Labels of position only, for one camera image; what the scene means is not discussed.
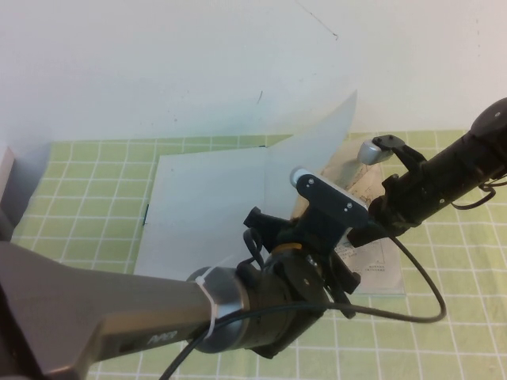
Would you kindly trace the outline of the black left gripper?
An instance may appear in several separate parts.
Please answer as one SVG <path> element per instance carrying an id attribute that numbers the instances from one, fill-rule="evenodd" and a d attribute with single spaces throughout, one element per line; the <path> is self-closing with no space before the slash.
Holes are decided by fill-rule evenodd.
<path id="1" fill-rule="evenodd" d="M 303 213 L 291 221 L 264 214 L 253 207 L 243 224 L 262 238 L 274 238 L 271 265 L 275 268 L 313 268 L 327 276 L 327 287 L 336 303 L 350 305 L 351 295 L 360 285 L 360 275 L 351 271 L 335 252 L 339 242 L 339 222 L 323 213 Z"/>

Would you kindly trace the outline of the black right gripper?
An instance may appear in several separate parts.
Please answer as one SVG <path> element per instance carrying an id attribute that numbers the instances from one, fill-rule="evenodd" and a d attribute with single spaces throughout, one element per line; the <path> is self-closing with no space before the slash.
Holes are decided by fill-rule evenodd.
<path id="1" fill-rule="evenodd" d="M 387 231 L 395 236 L 404 234 L 452 203 L 448 194 L 451 160 L 406 162 L 405 166 L 407 173 L 397 178 L 389 177 L 384 182 L 384 194 L 368 208 L 370 216 L 380 225 L 370 222 L 347 234 L 354 248 L 388 238 Z"/>

